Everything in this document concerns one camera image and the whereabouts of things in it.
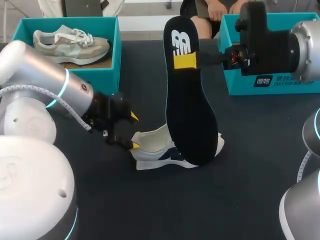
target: shorts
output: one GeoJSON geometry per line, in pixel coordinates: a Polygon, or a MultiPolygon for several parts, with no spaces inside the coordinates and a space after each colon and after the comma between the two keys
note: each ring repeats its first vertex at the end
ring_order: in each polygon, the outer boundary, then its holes
{"type": "MultiPolygon", "coordinates": [[[[194,16],[198,16],[197,12],[197,6],[196,6],[196,1],[195,0],[183,0],[180,8],[180,15],[181,16],[186,16],[188,18],[192,18],[194,16]]],[[[216,34],[220,30],[220,21],[211,21],[210,19],[207,19],[212,28],[212,35],[211,38],[214,38],[216,34]]]]}

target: shoe sole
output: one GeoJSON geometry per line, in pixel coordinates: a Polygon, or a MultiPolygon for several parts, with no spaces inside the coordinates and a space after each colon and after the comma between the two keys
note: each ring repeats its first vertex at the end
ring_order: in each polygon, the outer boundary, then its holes
{"type": "Polygon", "coordinates": [[[181,155],[193,165],[215,157],[218,125],[203,91],[200,69],[175,69],[174,56],[200,50],[198,32],[190,18],[176,16],[164,27],[163,47],[167,72],[166,122],[181,155]]]}
{"type": "Polygon", "coordinates": [[[138,171],[141,170],[150,170],[150,169],[158,169],[165,165],[174,164],[184,167],[186,169],[192,169],[198,167],[197,165],[193,165],[186,160],[178,161],[178,160],[157,160],[157,161],[136,161],[136,169],[138,171]]]}
{"type": "Polygon", "coordinates": [[[110,51],[107,51],[99,56],[88,58],[88,59],[77,59],[77,58],[71,58],[67,56],[46,56],[46,58],[50,59],[55,64],[71,63],[71,64],[76,64],[78,66],[86,66],[86,65],[91,65],[91,64],[100,62],[102,58],[104,59],[104,57],[107,57],[107,54],[109,52],[110,51]]]}

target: teal shoe box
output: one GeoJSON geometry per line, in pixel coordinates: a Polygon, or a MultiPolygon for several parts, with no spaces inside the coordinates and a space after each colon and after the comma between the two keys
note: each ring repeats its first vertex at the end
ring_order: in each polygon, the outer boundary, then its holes
{"type": "MultiPolygon", "coordinates": [[[[238,14],[222,17],[218,39],[218,49],[222,53],[240,41],[240,35],[235,30],[238,18],[238,14]]],[[[267,14],[267,25],[271,31],[291,30],[295,24],[311,20],[320,18],[316,13],[267,14]]],[[[290,73],[242,76],[240,69],[234,69],[224,70],[224,76],[230,95],[320,93],[320,81],[295,81],[290,73]]]]}
{"type": "Polygon", "coordinates": [[[106,95],[119,90],[122,42],[117,17],[57,17],[24,18],[20,21],[12,40],[21,40],[33,46],[33,34],[36,30],[46,33],[55,32],[61,25],[79,29],[93,37],[108,39],[112,44],[111,68],[76,68],[70,71],[90,82],[95,91],[106,95]]]}

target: shoelace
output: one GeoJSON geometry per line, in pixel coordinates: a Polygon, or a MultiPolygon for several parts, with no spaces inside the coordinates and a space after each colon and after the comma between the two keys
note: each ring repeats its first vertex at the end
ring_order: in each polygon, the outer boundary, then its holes
{"type": "Polygon", "coordinates": [[[73,44],[81,43],[83,46],[86,47],[94,43],[94,38],[89,33],[86,34],[84,31],[77,28],[72,29],[71,32],[75,34],[75,39],[78,39],[80,37],[79,40],[72,41],[71,43],[73,44]]]}

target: black tabletop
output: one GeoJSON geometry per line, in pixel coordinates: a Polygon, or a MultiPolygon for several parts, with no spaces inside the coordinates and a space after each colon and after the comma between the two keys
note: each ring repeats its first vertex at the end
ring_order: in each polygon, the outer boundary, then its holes
{"type": "MultiPolygon", "coordinates": [[[[214,53],[215,41],[201,43],[214,53]]],[[[307,152],[305,120],[317,94],[229,96],[220,66],[202,74],[225,139],[209,165],[136,171],[128,152],[54,116],[56,146],[69,159],[80,209],[79,240],[284,240],[278,212],[307,152]]],[[[166,66],[161,41],[122,44],[120,90],[140,122],[120,124],[130,138],[165,123],[166,66]]],[[[309,171],[320,166],[311,161],[309,171]]]]}

